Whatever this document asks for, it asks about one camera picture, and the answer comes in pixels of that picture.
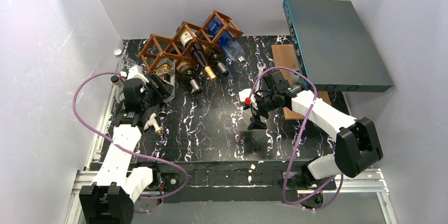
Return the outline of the clear bottle silver cap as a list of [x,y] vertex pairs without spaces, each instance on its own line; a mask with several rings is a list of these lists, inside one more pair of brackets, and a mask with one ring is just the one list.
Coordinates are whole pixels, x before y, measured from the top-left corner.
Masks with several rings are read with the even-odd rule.
[[118,65],[115,69],[115,72],[125,72],[126,74],[128,74],[131,67],[137,65],[136,61],[125,56],[122,49],[114,50],[114,56],[118,60]]

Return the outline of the blue transparent bottle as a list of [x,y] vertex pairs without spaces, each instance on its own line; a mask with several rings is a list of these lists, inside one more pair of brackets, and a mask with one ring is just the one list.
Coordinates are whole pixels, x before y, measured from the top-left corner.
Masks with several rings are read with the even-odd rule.
[[[221,22],[215,17],[207,26],[207,29],[213,37],[216,37],[222,27]],[[234,62],[246,63],[246,55],[241,45],[235,40],[232,34],[224,31],[217,43],[223,49],[224,53]]]

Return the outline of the clear bottle white gold label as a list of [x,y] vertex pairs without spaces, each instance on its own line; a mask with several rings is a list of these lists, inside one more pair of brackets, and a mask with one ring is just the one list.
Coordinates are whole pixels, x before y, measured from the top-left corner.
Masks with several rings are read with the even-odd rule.
[[113,75],[110,80],[115,88],[115,99],[120,103],[124,99],[124,81],[121,76]]

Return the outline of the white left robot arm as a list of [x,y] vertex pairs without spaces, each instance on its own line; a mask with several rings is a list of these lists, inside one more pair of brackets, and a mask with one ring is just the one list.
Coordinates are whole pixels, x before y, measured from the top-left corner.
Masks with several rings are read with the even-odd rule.
[[156,122],[153,115],[145,117],[146,111],[162,103],[174,88],[153,73],[123,84],[112,122],[112,143],[91,184],[82,186],[79,192],[86,223],[131,223],[135,202],[153,182],[151,168],[128,168],[142,132],[148,128],[146,122]]

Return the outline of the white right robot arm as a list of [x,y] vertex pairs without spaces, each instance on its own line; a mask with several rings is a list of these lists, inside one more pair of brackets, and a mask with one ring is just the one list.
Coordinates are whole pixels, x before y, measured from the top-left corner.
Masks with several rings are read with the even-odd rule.
[[266,129],[262,118],[277,108],[288,108],[304,116],[304,121],[323,129],[335,142],[334,153],[317,157],[301,167],[301,180],[312,184],[317,180],[343,174],[355,178],[383,158],[375,124],[367,117],[357,119],[344,114],[317,97],[312,83],[289,83],[282,75],[283,67],[264,71],[256,80],[264,80],[266,89],[255,86],[238,93],[244,109],[252,117],[249,130]]

